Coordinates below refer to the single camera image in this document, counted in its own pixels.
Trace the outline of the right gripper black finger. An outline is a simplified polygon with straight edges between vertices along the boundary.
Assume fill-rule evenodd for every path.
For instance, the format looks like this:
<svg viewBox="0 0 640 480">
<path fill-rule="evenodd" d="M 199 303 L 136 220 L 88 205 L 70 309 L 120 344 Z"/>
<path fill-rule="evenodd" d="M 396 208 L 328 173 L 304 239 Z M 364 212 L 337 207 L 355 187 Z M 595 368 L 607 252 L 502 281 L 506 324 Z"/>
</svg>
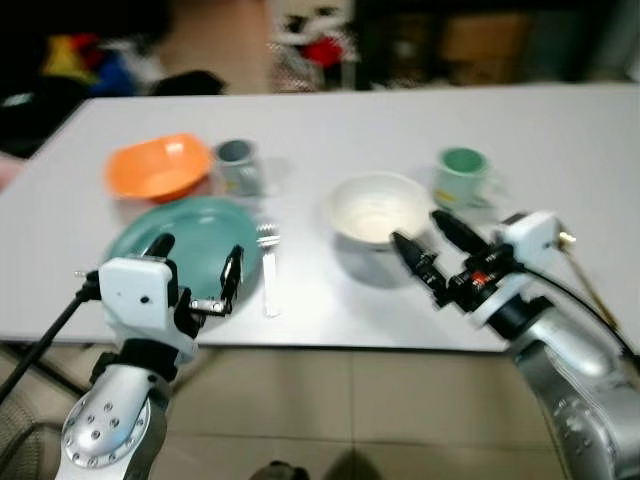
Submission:
<svg viewBox="0 0 640 480">
<path fill-rule="evenodd" d="M 440 234 L 465 255 L 463 261 L 485 262 L 489 260 L 492 255 L 492 246 L 465 221 L 445 210 L 431 211 L 430 218 Z"/>
<path fill-rule="evenodd" d="M 436 268 L 436 255 L 429 248 L 422 246 L 416 239 L 404 236 L 402 232 L 390 233 L 394 250 L 402 264 L 413 278 L 419 279 L 429 289 L 434 301 L 448 301 L 447 276 Z"/>
</svg>

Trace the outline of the teal round plate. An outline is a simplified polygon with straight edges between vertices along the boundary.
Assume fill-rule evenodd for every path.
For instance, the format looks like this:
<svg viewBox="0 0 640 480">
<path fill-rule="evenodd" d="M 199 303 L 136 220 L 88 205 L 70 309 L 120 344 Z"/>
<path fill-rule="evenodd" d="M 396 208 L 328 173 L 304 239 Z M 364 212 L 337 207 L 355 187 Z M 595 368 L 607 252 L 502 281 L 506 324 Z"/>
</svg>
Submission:
<svg viewBox="0 0 640 480">
<path fill-rule="evenodd" d="M 170 233 L 175 244 L 169 259 L 177 265 L 178 284 L 197 300 L 221 293 L 221 274 L 233 247 L 243 248 L 237 297 L 248 296 L 259 284 L 262 251 L 259 224 L 244 207 L 228 198 L 198 196 L 155 207 L 129 224 L 115 238 L 104 259 L 142 253 L 155 237 Z"/>
</svg>

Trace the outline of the silver fork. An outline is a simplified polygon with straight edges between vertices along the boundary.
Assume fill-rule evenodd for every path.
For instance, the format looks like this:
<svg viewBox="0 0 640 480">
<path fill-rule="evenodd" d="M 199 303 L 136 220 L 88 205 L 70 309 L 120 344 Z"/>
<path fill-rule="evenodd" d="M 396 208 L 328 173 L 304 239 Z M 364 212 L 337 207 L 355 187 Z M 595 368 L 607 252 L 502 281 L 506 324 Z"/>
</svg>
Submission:
<svg viewBox="0 0 640 480">
<path fill-rule="evenodd" d="M 262 310 L 266 317 L 276 317 L 280 310 L 276 307 L 274 285 L 278 278 L 276 247 L 280 243 L 278 225 L 264 223 L 259 225 L 259 247 L 262 253 Z"/>
</svg>

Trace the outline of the green ceramic mug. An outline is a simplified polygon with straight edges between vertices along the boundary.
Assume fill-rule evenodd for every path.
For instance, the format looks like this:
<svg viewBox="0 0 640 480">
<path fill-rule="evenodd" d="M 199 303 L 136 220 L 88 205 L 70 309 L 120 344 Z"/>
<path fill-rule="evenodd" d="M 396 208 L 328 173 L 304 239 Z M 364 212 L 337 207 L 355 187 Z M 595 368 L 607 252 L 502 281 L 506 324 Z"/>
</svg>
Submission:
<svg viewBox="0 0 640 480">
<path fill-rule="evenodd" d="M 451 147 L 440 152 L 431 197 L 444 210 L 489 209 L 506 196 L 506 178 L 492 160 L 474 148 Z"/>
</svg>

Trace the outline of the white ceramic bowl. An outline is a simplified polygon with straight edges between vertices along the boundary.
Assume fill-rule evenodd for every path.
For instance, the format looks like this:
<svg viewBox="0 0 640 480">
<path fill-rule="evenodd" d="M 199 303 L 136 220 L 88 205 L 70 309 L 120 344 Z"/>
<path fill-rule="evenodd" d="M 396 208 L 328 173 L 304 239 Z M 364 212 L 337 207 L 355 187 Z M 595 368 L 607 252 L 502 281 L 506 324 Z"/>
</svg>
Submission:
<svg viewBox="0 0 640 480">
<path fill-rule="evenodd" d="M 416 180 L 394 172 L 352 175 L 326 195 L 323 211 L 338 236 L 388 250 L 394 233 L 417 239 L 430 228 L 434 202 Z"/>
</svg>

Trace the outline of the orange plastic bowl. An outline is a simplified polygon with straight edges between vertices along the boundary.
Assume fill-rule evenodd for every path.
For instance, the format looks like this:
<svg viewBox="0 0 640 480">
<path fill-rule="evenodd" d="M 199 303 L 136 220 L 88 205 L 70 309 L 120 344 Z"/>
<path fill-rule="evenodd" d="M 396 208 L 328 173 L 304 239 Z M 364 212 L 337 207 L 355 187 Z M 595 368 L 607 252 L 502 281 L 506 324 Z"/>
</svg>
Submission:
<svg viewBox="0 0 640 480">
<path fill-rule="evenodd" d="M 209 177 L 212 164 L 211 148 L 195 134 L 165 134 L 114 151 L 104 180 L 116 197 L 166 204 L 192 195 Z"/>
</svg>

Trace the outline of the grey ceramic mug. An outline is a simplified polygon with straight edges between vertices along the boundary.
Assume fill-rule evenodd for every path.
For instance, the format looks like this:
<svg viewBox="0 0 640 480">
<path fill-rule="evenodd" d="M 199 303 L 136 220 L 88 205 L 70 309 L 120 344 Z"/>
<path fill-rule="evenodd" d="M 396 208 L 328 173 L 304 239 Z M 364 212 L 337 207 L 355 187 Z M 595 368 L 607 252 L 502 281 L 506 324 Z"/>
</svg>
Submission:
<svg viewBox="0 0 640 480">
<path fill-rule="evenodd" d="M 216 165 L 223 189 L 237 197 L 265 195 L 265 179 L 255 146 L 247 140 L 228 140 L 215 147 Z"/>
</svg>

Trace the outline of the gold metal spoon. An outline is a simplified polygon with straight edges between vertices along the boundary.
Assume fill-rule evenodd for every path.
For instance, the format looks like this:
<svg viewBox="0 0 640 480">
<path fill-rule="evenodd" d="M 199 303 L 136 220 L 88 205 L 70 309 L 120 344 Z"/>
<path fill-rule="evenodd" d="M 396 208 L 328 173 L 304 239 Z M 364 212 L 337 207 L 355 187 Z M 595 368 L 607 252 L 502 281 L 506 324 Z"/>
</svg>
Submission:
<svg viewBox="0 0 640 480">
<path fill-rule="evenodd" d="M 614 317 L 608 306 L 605 305 L 605 301 L 600 297 L 599 292 L 596 291 L 595 285 L 591 282 L 590 276 L 586 273 L 585 269 L 582 268 L 580 261 L 573 255 L 573 246 L 575 246 L 577 242 L 576 237 L 568 233 L 567 230 L 561 229 L 558 233 L 557 242 L 558 250 L 566 257 L 568 265 L 570 265 L 573 274 L 575 274 L 577 278 L 577 282 L 580 283 L 586 294 L 588 294 L 588 298 L 593 302 L 596 311 L 603 316 L 604 323 L 609 326 L 609 329 L 611 329 L 613 333 L 621 334 L 620 325 L 618 325 L 616 317 Z"/>
</svg>

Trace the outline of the blue blurred item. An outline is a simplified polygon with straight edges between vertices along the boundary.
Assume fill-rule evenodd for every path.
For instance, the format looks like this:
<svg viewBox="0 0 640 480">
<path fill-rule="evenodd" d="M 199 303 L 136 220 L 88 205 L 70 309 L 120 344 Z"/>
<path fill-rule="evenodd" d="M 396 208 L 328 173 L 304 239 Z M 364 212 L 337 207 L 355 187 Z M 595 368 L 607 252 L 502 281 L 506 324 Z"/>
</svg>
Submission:
<svg viewBox="0 0 640 480">
<path fill-rule="evenodd" d="M 93 97 L 133 97 L 137 95 L 132 74 L 125 64 L 122 54 L 116 50 L 106 52 L 100 68 L 97 69 L 97 82 L 91 84 Z"/>
</svg>

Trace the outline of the brown cardboard box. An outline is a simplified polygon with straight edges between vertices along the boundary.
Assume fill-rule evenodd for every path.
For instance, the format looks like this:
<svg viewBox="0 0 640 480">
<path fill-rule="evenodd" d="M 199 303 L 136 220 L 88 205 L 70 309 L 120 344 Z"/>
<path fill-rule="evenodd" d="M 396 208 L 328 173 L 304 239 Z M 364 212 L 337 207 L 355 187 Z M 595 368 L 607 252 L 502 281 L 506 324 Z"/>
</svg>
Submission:
<svg viewBox="0 0 640 480">
<path fill-rule="evenodd" d="M 497 12 L 456 15 L 445 23 L 445 78 L 453 84 L 511 84 L 518 79 L 532 15 Z"/>
</svg>

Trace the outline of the yellow blurred item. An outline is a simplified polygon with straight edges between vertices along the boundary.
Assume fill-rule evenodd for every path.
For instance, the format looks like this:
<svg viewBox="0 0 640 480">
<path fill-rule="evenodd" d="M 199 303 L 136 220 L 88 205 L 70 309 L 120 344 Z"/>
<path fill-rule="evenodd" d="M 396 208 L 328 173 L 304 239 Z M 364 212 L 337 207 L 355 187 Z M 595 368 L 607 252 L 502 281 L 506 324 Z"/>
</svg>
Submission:
<svg viewBox="0 0 640 480">
<path fill-rule="evenodd" d="M 42 64 L 44 76 L 67 77 L 92 86 L 99 82 L 93 63 L 101 60 L 99 37 L 91 33 L 54 35 L 47 40 L 47 56 Z"/>
</svg>

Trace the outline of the person in tan clothing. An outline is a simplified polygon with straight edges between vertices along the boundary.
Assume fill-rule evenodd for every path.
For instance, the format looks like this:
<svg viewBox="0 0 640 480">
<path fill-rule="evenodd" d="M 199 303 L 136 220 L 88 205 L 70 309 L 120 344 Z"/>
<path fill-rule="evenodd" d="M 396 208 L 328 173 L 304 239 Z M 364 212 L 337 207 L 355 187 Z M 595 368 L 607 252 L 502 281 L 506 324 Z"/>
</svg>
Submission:
<svg viewBox="0 0 640 480">
<path fill-rule="evenodd" d="M 230 95 L 269 93 L 270 0 L 170 0 L 172 31 L 157 46 L 166 73 L 209 70 Z"/>
</svg>

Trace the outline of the red blurred item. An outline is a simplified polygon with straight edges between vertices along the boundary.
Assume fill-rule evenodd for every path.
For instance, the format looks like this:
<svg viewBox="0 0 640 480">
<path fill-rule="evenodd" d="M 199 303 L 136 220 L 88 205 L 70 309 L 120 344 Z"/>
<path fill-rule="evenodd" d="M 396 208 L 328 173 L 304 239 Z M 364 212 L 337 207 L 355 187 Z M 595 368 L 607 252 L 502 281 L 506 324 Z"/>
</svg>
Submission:
<svg viewBox="0 0 640 480">
<path fill-rule="evenodd" d="M 301 52 L 316 67 L 330 69 L 343 63 L 346 47 L 337 37 L 321 36 L 303 46 Z"/>
</svg>

